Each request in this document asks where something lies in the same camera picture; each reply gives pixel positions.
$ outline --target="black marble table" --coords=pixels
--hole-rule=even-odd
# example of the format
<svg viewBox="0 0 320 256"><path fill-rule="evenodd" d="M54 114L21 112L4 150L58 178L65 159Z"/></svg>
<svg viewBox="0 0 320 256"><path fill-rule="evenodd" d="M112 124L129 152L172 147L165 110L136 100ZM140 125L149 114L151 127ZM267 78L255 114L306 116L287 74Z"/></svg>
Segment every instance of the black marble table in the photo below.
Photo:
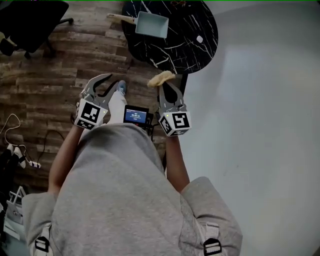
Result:
<svg viewBox="0 0 320 256"><path fill-rule="evenodd" d="M129 51L136 59L163 71L190 74L203 69L214 57L218 29L203 1L127 1L122 15L136 18L139 11L168 17L169 28L163 39L136 34L135 25L122 21Z"/></svg>

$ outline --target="wooden floor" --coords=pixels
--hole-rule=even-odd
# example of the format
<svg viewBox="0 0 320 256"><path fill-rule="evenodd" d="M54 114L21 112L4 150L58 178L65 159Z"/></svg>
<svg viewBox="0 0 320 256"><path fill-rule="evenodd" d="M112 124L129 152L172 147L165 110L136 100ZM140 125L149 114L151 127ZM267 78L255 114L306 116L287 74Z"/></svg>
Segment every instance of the wooden floor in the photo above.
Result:
<svg viewBox="0 0 320 256"><path fill-rule="evenodd" d="M43 45L31 59L24 52L11 57L0 55L0 126L14 113L21 127L11 130L7 139L14 144L25 144L30 157L37 161L43 151L44 137L48 130L68 134L72 124L70 114L82 88L88 80L103 73L112 73L114 80L127 82L127 103L158 108L156 90L146 84L160 70L132 58L121 24L106 18L107 13L120 14L120 1L71 1L64 18L72 17L74 24L58 25L49 40L57 50L49 58ZM17 125L14 117L8 127ZM1 152L6 147L4 131L0 135ZM157 126L154 144L160 157L165 153L165 136ZM40 159L41 169L28 166L18 168L16 185L25 185L30 191L44 191L48 186L51 163L62 144L61 137L52 132L47 137L45 154Z"/></svg>

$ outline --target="gray sweatshirt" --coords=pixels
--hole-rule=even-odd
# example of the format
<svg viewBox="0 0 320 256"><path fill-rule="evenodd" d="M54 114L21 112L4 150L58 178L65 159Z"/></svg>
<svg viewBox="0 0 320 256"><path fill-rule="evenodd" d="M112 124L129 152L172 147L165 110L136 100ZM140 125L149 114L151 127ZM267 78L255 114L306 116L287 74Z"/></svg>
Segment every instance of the gray sweatshirt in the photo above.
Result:
<svg viewBox="0 0 320 256"><path fill-rule="evenodd" d="M51 222L55 256L203 255L196 221L219 225L223 255L239 255L242 243L210 181L200 177L178 193L153 143L133 124L88 132L58 197L29 194L22 209L27 245Z"/></svg>

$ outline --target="small screen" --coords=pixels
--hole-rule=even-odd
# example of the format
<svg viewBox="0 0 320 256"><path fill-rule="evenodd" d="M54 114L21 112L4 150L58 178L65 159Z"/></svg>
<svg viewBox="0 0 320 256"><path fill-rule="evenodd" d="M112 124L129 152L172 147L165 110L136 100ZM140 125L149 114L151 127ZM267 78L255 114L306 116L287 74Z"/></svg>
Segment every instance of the small screen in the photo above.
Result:
<svg viewBox="0 0 320 256"><path fill-rule="evenodd" d="M132 110L127 109L125 113L125 120L136 122L136 123L142 123L144 124L146 122L147 112L139 111L139 110Z"/></svg>

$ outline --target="chair leg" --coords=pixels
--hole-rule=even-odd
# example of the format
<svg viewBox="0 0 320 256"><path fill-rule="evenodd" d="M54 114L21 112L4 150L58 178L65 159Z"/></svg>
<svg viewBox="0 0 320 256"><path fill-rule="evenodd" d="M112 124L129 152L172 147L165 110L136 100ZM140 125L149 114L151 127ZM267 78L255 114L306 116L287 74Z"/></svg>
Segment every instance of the chair leg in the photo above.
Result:
<svg viewBox="0 0 320 256"><path fill-rule="evenodd" d="M30 60L30 59L31 59L30 53L27 52L27 51L25 52L24 57L25 57L27 60Z"/></svg>
<svg viewBox="0 0 320 256"><path fill-rule="evenodd" d="M53 49L53 47L51 46L51 44L50 44L50 42L49 42L48 38L45 40L45 43L46 43L46 45L48 46L48 48L49 48L49 50L50 50L50 57L55 56L55 54L56 54L56 50L55 50L55 49Z"/></svg>
<svg viewBox="0 0 320 256"><path fill-rule="evenodd" d="M74 19L73 18L65 18L65 19L60 20L60 22L58 24L62 24L65 22L69 22L69 24L71 25L72 23L74 23Z"/></svg>

